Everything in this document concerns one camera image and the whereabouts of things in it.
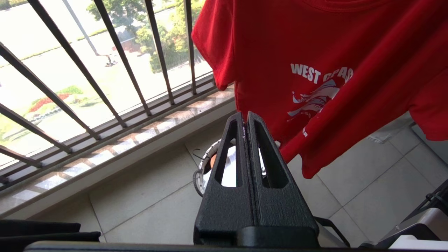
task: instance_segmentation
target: t-shirt sleeve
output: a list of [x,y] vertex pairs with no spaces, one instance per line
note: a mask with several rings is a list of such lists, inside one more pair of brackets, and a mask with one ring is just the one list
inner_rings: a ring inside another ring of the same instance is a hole
[[409,111],[428,140],[448,140],[448,69],[418,92]]
[[236,80],[232,6],[231,0],[206,0],[191,34],[221,90]]

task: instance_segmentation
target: railing bar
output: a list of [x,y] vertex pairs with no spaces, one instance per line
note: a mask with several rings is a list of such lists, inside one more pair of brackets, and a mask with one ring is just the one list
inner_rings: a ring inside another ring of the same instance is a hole
[[[202,91],[202,92],[203,92],[203,93],[206,93],[206,92],[209,92],[209,91],[211,91],[211,90],[213,90],[213,89],[216,89],[216,87],[208,88],[208,89],[206,89],[206,90],[204,90],[204,91]],[[178,106],[182,105],[183,103],[189,102],[189,101],[191,101],[191,100],[193,100],[193,99],[195,99],[195,98],[197,98],[197,95],[196,95],[196,96],[192,96],[192,97],[190,97],[190,98],[188,98],[188,99],[182,101],[181,103],[175,104],[174,106],[175,106],[175,107],[178,107]],[[142,121],[142,122],[147,122],[147,121],[149,121],[149,120],[151,120],[151,119],[153,119],[153,118],[155,118],[155,117],[157,117],[157,116],[159,116],[159,115],[161,115],[161,114],[163,114],[163,113],[166,113],[167,111],[169,111],[169,110],[171,110],[171,109],[172,109],[172,107],[170,107],[170,108],[166,108],[166,109],[164,109],[164,110],[162,110],[162,111],[159,111],[158,113],[156,113],[156,114],[154,114],[154,115],[152,115],[152,116],[146,118],[146,119],[145,119],[144,121]],[[131,125],[131,126],[129,126],[128,128],[126,128],[126,129],[122,129],[122,130],[120,130],[119,132],[117,132],[117,134],[121,134],[121,133],[123,133],[124,131],[131,130],[131,129],[137,127],[138,125],[139,125],[138,123],[137,123],[137,124],[134,124],[134,125]],[[115,135],[107,136],[107,137],[104,138],[104,141],[110,140],[110,139],[112,139],[113,137],[115,137]],[[94,144],[91,145],[91,146],[88,146],[88,147],[85,147],[85,148],[83,148],[83,149],[81,149],[81,150],[78,150],[78,151],[76,151],[73,155],[77,155],[77,154],[79,154],[79,153],[82,153],[82,152],[84,152],[84,151],[87,151],[89,148],[91,148],[91,147],[95,147],[95,146],[97,146],[98,144],[100,144],[100,142],[96,142],[96,143],[94,143]],[[60,159],[60,160],[58,160],[58,161],[56,161],[56,162],[54,162],[54,163],[51,163],[51,164],[46,165],[45,167],[39,169],[38,171],[31,172],[31,173],[29,173],[29,174],[27,174],[27,175],[25,175],[25,176],[23,176],[23,177],[20,177],[20,178],[14,180],[14,181],[10,181],[10,183],[8,183],[8,184],[3,185],[2,187],[0,187],[0,191],[4,190],[4,189],[6,189],[6,188],[8,188],[8,187],[10,187],[10,186],[13,186],[13,185],[15,185],[15,184],[17,184],[17,183],[19,183],[19,182],[21,182],[21,181],[27,179],[27,178],[30,178],[30,177],[32,177],[32,176],[38,174],[39,172],[42,172],[43,170],[49,169],[49,168],[53,167],[54,165],[56,165],[57,163],[61,163],[61,162],[65,161],[65,160],[67,160],[67,159],[69,159],[69,158],[70,158],[70,156],[66,156],[66,157],[64,157],[64,158],[62,158],[62,159]],[[12,174],[14,174],[14,173],[16,173],[16,172],[18,172],[18,171],[20,171],[20,170],[19,170],[19,168],[17,168],[17,169],[15,169],[15,170],[13,170],[13,171],[11,171],[11,172],[9,172],[9,173],[3,174],[2,176],[4,176],[4,177],[11,176]]]
[[191,0],[184,0],[185,22],[187,24],[188,35],[188,53],[190,54],[190,68],[191,68],[191,91],[196,94],[196,77],[194,73],[194,47],[191,39],[191,32],[193,31],[193,17],[191,15]]
[[48,142],[52,143],[56,147],[62,149],[66,153],[71,153],[72,152],[72,150],[69,147],[67,147],[67,145],[58,142],[57,140],[55,140],[54,138],[49,136],[47,133],[45,133],[42,129],[40,129],[39,127],[37,127],[33,123],[29,122],[28,120],[24,119],[23,117],[21,117],[20,115],[18,115],[14,111],[8,109],[6,106],[4,106],[1,103],[0,103],[0,113],[5,115],[9,119],[13,120],[17,124],[21,125],[25,129],[33,132],[34,134],[36,134],[36,135],[40,136],[41,138],[47,140]]
[[22,154],[19,154],[19,153],[13,151],[13,150],[10,150],[10,149],[6,148],[3,145],[0,145],[0,153],[5,154],[7,156],[10,156],[10,157],[12,157],[14,159],[17,159],[19,161],[22,161],[22,162],[24,162],[24,163],[26,163],[28,165],[34,166],[34,167],[37,167],[37,168],[42,167],[42,163],[41,162],[37,162],[34,159],[31,159],[31,158],[29,158],[27,156],[24,156]]
[[[198,81],[198,82],[200,82],[200,83],[197,85],[197,87],[202,87],[202,86],[204,86],[204,85],[206,85],[206,84],[208,84],[208,83],[210,83],[210,82],[212,82],[212,81],[213,81],[212,78],[201,79],[201,80]],[[182,104],[184,104],[184,103],[186,103],[186,102],[188,102],[188,101],[190,101],[190,100],[192,100],[192,99],[195,99],[196,97],[198,97],[198,96],[200,96],[200,95],[202,95],[202,94],[204,94],[204,93],[207,93],[207,92],[211,91],[212,89],[213,89],[213,88],[209,88],[209,89],[207,89],[207,90],[201,91],[199,94],[196,94],[196,95],[194,95],[194,96],[192,96],[192,97],[189,97],[189,98],[187,98],[187,99],[185,99],[185,100],[183,100],[183,101],[177,103],[174,107],[180,106],[180,105],[182,105]],[[190,91],[191,91],[190,89],[187,89],[187,90],[185,90],[185,91],[183,91],[183,92],[181,92],[181,93],[179,93],[179,94],[176,94],[174,97],[177,98],[178,96],[184,95],[185,93],[188,93],[188,92],[190,92]],[[164,100],[159,101],[157,104],[151,106],[151,108],[156,108],[156,107],[162,105],[163,103],[166,103],[167,101],[168,101],[168,99],[165,98]],[[135,118],[135,117],[137,117],[137,116],[143,114],[143,113],[145,113],[145,111],[138,112],[138,113],[132,115],[131,117],[124,118],[123,120],[126,122],[126,121],[128,121],[128,120],[131,120],[131,119],[133,119],[133,118]],[[119,132],[117,132],[117,133],[115,133],[114,135],[111,135],[111,136],[113,137],[113,136],[118,135],[118,134],[121,134],[121,133],[123,133],[123,132],[125,132],[125,131],[127,131],[127,130],[132,130],[134,127],[138,126],[139,124],[141,124],[141,123],[145,123],[145,122],[147,122],[147,121],[153,119],[155,116],[158,116],[158,115],[160,115],[160,114],[161,114],[161,113],[158,112],[157,114],[155,114],[155,115],[153,115],[153,116],[150,116],[150,117],[148,117],[148,118],[145,118],[145,119],[143,119],[142,121],[140,121],[139,123],[136,123],[136,124],[130,126],[130,127],[127,128],[127,129],[122,129],[122,130],[120,130]],[[97,133],[98,133],[98,134],[101,134],[101,133],[106,132],[106,131],[108,131],[108,130],[110,130],[111,128],[114,128],[114,127],[116,127],[116,126],[118,126],[118,123],[117,123],[117,122],[116,122],[116,123],[113,123],[112,125],[110,125],[110,126],[108,126],[108,127],[103,128],[103,129],[101,129],[101,130],[98,130]],[[102,139],[101,142],[103,142],[103,141],[107,141],[111,136],[108,136],[108,137]],[[90,136],[83,137],[83,138],[77,140],[76,142],[69,144],[68,146],[69,146],[69,147],[74,147],[74,146],[76,146],[76,145],[78,145],[78,144],[80,144],[80,143],[86,141],[86,140],[89,139],[89,138],[90,138]],[[66,156],[66,157],[64,157],[64,158],[62,158],[62,159],[59,159],[58,161],[55,161],[54,163],[49,164],[49,166],[53,166],[53,165],[55,165],[55,164],[57,164],[57,163],[61,163],[61,162],[65,161],[66,159],[68,159],[68,158],[70,158],[70,157],[72,157],[72,156],[75,156],[75,155],[78,155],[78,154],[80,154],[80,153],[82,153],[82,152],[84,152],[84,151],[87,151],[89,148],[94,147],[94,146],[96,146],[96,145],[99,144],[99,143],[100,143],[100,142],[96,142],[96,143],[94,143],[94,144],[92,144],[92,145],[89,145],[89,146],[83,148],[83,149],[80,149],[80,150],[78,150],[78,151],[75,151],[75,152],[72,153],[70,156]],[[38,161],[43,161],[43,160],[45,160],[45,159],[48,159],[48,158],[50,158],[50,157],[56,155],[56,154],[59,153],[60,151],[61,151],[61,150],[56,149],[55,151],[53,151],[53,152],[51,152],[51,153],[49,153],[49,154],[47,154],[47,155],[45,155],[45,156],[42,156],[42,157],[38,158],[37,160],[38,160]],[[12,174],[14,174],[14,173],[16,173],[16,172],[19,172],[19,171],[21,171],[21,170],[23,170],[23,169],[26,169],[27,167],[28,167],[27,165],[22,165],[22,166],[19,166],[19,167],[13,169],[13,170],[8,171],[8,172],[5,173],[5,174],[1,174],[1,171],[0,171],[0,175],[1,175],[1,176],[5,176],[5,177],[7,177],[7,176],[10,176],[10,175],[12,175]]]
[[12,52],[0,42],[0,55],[9,62],[19,73],[25,76],[31,83],[40,89],[48,98],[50,98],[56,105],[66,112],[73,120],[75,120],[81,127],[83,127],[93,138],[99,140],[100,137],[89,126],[87,126],[76,113],[65,104],[59,96],[51,91],[31,70],[25,66]]
[[73,62],[76,64],[76,66],[79,68],[79,70],[82,72],[84,77],[88,80],[92,88],[96,91],[96,93],[99,95],[99,97],[103,100],[104,104],[109,108],[109,110],[112,112],[112,114],[115,116],[115,119],[120,123],[120,125],[123,128],[126,128],[126,124],[123,121],[123,119],[118,115],[112,104],[110,103],[109,99],[107,99],[104,92],[101,90],[101,88],[98,86],[96,81],[93,79],[92,75],[90,74],[89,70],[87,70],[86,66],[83,64],[79,56],[76,54],[76,52],[73,50],[73,48],[70,46],[70,43],[67,41],[67,39],[64,37],[62,32],[57,27],[56,23],[52,20],[50,15],[47,13],[45,8],[42,6],[42,4],[38,0],[30,0],[30,5],[33,7],[34,11],[39,15],[40,19],[45,23],[47,28],[53,33],[53,36],[55,36],[56,40],[61,44],[62,48],[67,52],[67,54],[70,56],[70,58],[73,60]]
[[152,8],[151,0],[145,0],[146,8],[148,10],[149,23],[151,25],[152,36],[155,42],[155,48],[157,50],[157,54],[159,55],[160,65],[162,67],[162,73],[165,78],[165,84],[167,86],[168,97],[171,105],[174,105],[174,98],[172,97],[171,86],[169,84],[168,79],[168,69],[165,62],[165,56],[162,49],[162,42],[160,41],[159,29],[157,28],[157,22],[155,21],[154,9]]
[[125,51],[123,47],[121,46],[121,42],[118,39],[118,35],[115,32],[115,28],[113,27],[112,21],[109,18],[109,14],[106,10],[106,7],[104,6],[102,0],[93,0],[95,2],[96,8],[98,8],[98,11],[101,15],[101,18],[103,19],[103,22],[109,32],[109,35],[111,36],[111,39],[115,45],[115,48],[120,55],[121,61],[125,65],[126,71],[128,72],[129,78],[131,79],[132,84],[134,85],[135,91],[138,94],[138,97],[140,98],[140,101],[146,111],[146,113],[151,115],[151,112],[148,109],[148,105],[146,104],[145,98],[143,97],[142,91],[140,90],[140,87],[138,86],[137,79],[135,78],[134,73],[132,72],[131,65],[129,64],[128,58],[126,57]]

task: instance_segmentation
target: printed graphic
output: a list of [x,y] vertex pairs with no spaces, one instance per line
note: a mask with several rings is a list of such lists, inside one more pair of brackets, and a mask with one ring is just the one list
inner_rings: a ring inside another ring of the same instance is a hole
[[[307,94],[296,94],[296,92],[293,91],[293,103],[300,104],[301,106],[294,111],[288,112],[288,115],[290,116],[288,121],[295,119],[299,114],[306,115],[308,120],[310,120],[317,113],[322,111],[327,102],[336,96],[339,92],[339,87],[347,83],[353,77],[353,69],[346,66],[324,74],[323,76],[316,68],[303,64],[291,64],[291,71],[293,74],[306,78],[310,83],[318,84],[323,82],[323,84]],[[342,82],[342,85],[340,84],[338,87],[335,80],[339,83]],[[302,134],[305,137],[308,136],[305,128],[302,129]]]

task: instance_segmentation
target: street lamp post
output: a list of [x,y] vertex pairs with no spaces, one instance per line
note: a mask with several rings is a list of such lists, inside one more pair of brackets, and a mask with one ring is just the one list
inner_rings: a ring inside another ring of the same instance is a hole
[[84,38],[86,38],[87,42],[89,43],[90,47],[92,48],[93,52],[95,53],[96,56],[99,56],[99,53],[96,51],[95,46],[93,45],[92,41],[90,40],[89,36],[87,35],[86,31],[84,30],[84,28],[82,27],[78,17],[76,16],[75,12],[73,11],[72,7],[70,6],[70,4],[68,3],[67,0],[62,0],[62,2],[65,4],[65,6],[67,7],[67,10],[70,12],[70,14],[73,17],[73,20],[76,22],[76,24],[78,25],[79,29],[81,30],[82,34],[84,35]]

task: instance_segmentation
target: tiled floor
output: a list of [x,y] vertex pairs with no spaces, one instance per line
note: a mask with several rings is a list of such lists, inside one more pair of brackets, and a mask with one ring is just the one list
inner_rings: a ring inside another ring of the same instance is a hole
[[[202,155],[222,135],[225,120],[163,155],[35,219],[79,222],[103,242],[192,244],[201,198],[191,183]],[[359,142],[313,179],[300,157],[289,163],[315,216],[329,218],[352,246],[378,241],[445,179],[448,167],[409,130],[385,144]]]

